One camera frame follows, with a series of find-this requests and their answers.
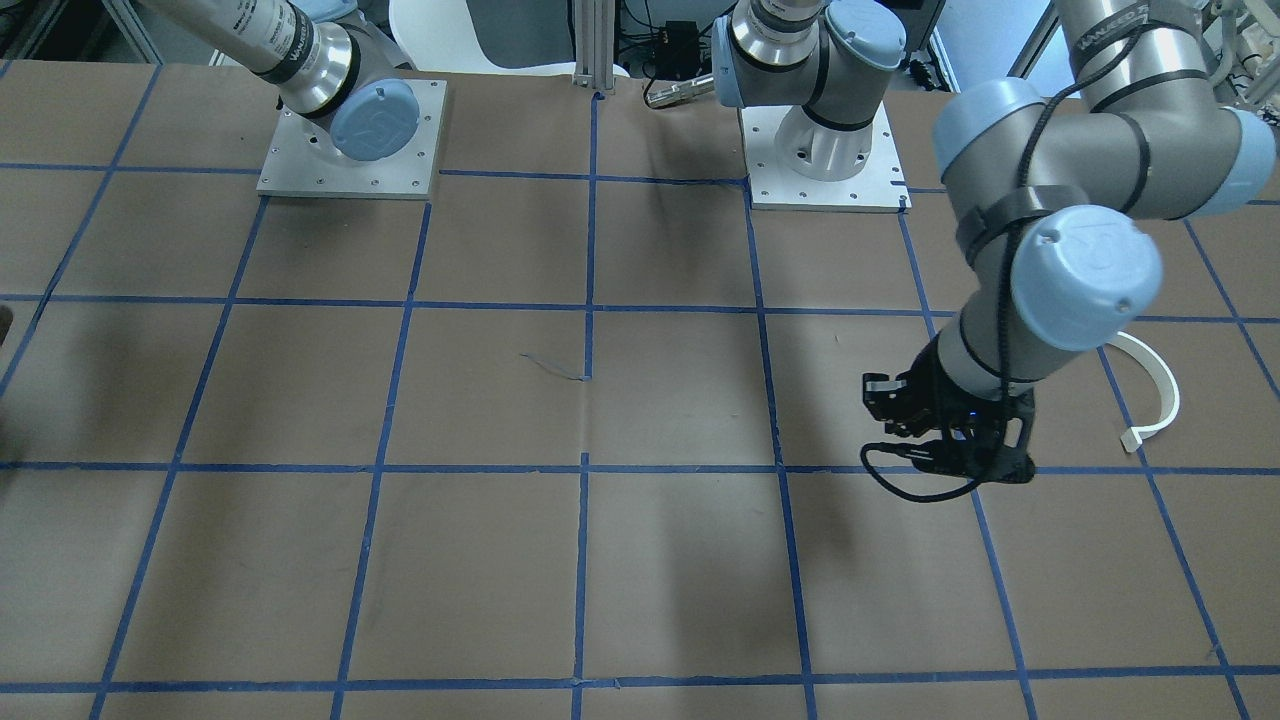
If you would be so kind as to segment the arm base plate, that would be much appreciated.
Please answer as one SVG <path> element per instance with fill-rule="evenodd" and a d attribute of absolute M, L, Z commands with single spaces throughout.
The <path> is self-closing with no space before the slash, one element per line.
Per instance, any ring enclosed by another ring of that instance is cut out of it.
<path fill-rule="evenodd" d="M 284 106 L 259 173 L 259 193 L 430 199 L 447 97 L 444 79 L 379 79 L 353 91 L 319 123 Z"/>
<path fill-rule="evenodd" d="M 835 131 L 800 106 L 739 111 L 751 205 L 762 210 L 895 213 L 911 206 L 884 105 Z"/>

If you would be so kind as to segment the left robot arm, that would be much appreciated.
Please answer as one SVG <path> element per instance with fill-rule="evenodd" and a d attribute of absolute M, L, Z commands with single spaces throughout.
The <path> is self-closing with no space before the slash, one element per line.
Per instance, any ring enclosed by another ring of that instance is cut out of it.
<path fill-rule="evenodd" d="M 865 445 L 918 471 L 1029 482 L 1036 384 L 1108 342 L 1158 293 L 1164 264 L 1139 219 L 1242 208 L 1276 164 L 1272 128 L 1222 105 L 1184 1 L 1059 1 L 1087 111 L 1061 117 L 1018 77 L 960 92 L 933 128 L 956 241 L 978 291 L 899 375 L 861 397 L 896 436 Z"/>

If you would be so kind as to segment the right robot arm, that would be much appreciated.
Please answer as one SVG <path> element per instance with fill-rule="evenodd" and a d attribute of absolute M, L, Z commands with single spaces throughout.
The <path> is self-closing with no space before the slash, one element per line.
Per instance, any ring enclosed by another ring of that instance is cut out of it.
<path fill-rule="evenodd" d="M 399 74 L 410 59 L 357 1 L 146 5 L 276 86 L 284 108 L 353 160 L 388 158 L 419 128 L 417 99 Z"/>

